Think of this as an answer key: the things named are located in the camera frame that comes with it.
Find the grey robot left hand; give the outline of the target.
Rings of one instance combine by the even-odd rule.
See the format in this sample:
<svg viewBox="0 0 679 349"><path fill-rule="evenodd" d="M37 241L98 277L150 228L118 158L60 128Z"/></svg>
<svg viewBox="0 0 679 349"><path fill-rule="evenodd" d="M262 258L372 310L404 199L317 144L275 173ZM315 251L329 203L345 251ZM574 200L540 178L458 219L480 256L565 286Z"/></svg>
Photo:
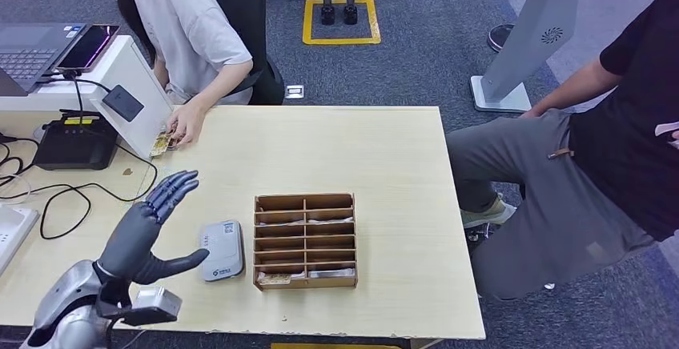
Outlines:
<svg viewBox="0 0 679 349"><path fill-rule="evenodd" d="M162 260L152 252L164 223L186 194L199 185L199 172L181 170L164 178L146 198L122 217L93 268L101 283L127 281L141 285L181 274L199 266L209 250Z"/></svg>

